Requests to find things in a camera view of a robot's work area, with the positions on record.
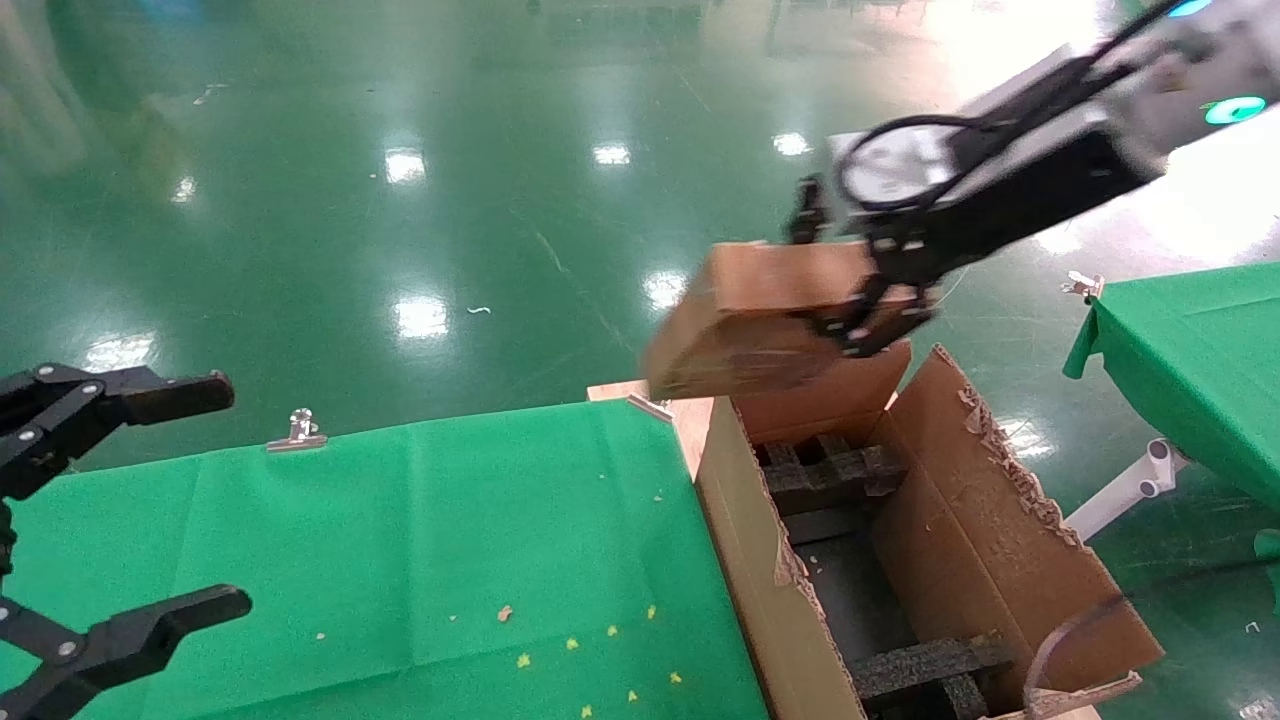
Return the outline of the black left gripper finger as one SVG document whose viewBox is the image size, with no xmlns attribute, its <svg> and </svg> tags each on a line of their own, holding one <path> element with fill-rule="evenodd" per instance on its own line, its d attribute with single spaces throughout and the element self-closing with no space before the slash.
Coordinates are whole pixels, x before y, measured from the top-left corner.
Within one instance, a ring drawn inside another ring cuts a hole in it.
<svg viewBox="0 0 1280 720">
<path fill-rule="evenodd" d="M 56 363 L 3 378 L 1 496 L 27 500 L 124 425 L 146 427 L 233 406 L 220 372 L 165 378 L 147 366 L 92 373 Z"/>
<path fill-rule="evenodd" d="M 77 633 L 5 597 L 3 643 L 40 665 L 3 692 L 1 715 L 73 719 L 105 691 L 163 671 L 187 635 L 243 618 L 252 607 L 246 591 L 211 585 L 119 612 Z"/>
</svg>

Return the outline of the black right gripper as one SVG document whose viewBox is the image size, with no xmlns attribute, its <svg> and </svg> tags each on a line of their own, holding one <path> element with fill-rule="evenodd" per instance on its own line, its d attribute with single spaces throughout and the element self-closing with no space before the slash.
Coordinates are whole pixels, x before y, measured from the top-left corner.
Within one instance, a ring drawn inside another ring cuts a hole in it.
<svg viewBox="0 0 1280 720">
<path fill-rule="evenodd" d="M 878 275 L 831 307 L 801 310 L 800 319 L 841 357 L 873 357 L 933 318 L 942 275 L 1139 190 L 1166 167 L 1165 155 L 1133 152 L 1106 128 L 1034 141 L 1025 156 L 996 158 L 924 211 L 870 218 Z M 790 243 L 814 243 L 828 224 L 822 177 L 803 177 Z"/>
</svg>

